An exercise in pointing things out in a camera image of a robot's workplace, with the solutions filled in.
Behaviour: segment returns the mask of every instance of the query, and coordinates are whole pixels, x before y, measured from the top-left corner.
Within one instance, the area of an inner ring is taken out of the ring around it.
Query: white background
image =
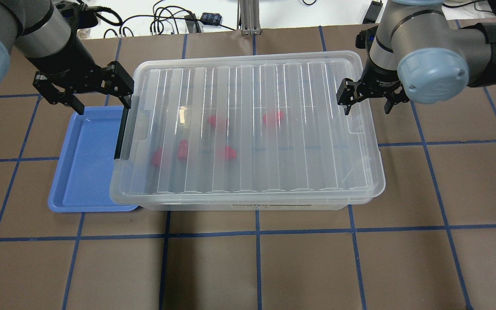
[[[123,19],[137,14],[152,14],[152,6],[156,0],[84,0],[89,6],[108,6],[118,12]],[[327,25],[360,24],[372,0],[317,0],[313,6],[306,6],[301,0],[260,0],[260,23],[262,28],[297,28]],[[203,12],[215,12],[223,16],[222,24],[236,29],[238,14],[236,0],[164,0],[158,6],[182,6],[196,14],[199,18]],[[477,4],[478,8],[490,9],[487,2]],[[488,12],[477,12],[473,5],[463,8],[443,8],[447,19],[470,19],[494,17]],[[149,24],[152,19],[147,17],[134,18],[126,23],[133,30],[134,35],[150,35]],[[185,22],[178,20],[180,33],[186,32]],[[168,23],[165,24],[165,33],[171,32]],[[104,22],[90,31],[89,38],[102,38],[103,33],[110,26]],[[204,32],[226,31],[226,29],[204,26]]]

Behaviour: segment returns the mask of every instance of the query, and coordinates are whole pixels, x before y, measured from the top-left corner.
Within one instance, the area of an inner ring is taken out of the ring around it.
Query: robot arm
[[[362,78],[344,79],[338,90],[346,114],[367,98],[385,97],[387,114],[400,102],[435,103],[496,84],[496,24],[450,29],[442,2],[390,0],[378,28],[358,36],[369,59]]]
[[[99,67],[76,37],[78,27],[96,23],[95,11],[85,4],[0,0],[0,82],[9,68],[9,52],[16,45],[39,69],[33,85],[49,103],[60,102],[83,114],[84,106],[74,94],[100,92],[118,97],[129,108],[131,76],[118,61]]]

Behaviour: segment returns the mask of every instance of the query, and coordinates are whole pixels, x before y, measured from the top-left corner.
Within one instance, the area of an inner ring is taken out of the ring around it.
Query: blue tray
[[[117,205],[109,194],[122,110],[88,107],[84,115],[72,116],[49,193],[51,210],[112,212],[137,207]]]

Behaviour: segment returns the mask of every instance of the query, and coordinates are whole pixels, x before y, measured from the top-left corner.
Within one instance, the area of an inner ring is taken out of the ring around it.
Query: brown tabletop
[[[84,44],[132,74],[157,59],[353,50],[367,27]],[[33,73],[14,50],[0,87],[0,309],[496,310],[496,86],[391,115],[373,100],[386,190],[366,205],[55,214],[47,197],[72,110],[40,100]]]

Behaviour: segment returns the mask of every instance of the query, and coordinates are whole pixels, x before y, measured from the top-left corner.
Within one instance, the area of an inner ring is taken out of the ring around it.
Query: translucent plastic container
[[[384,190],[367,101],[345,116],[351,51],[181,59],[134,73],[110,196],[152,210],[338,210]]]

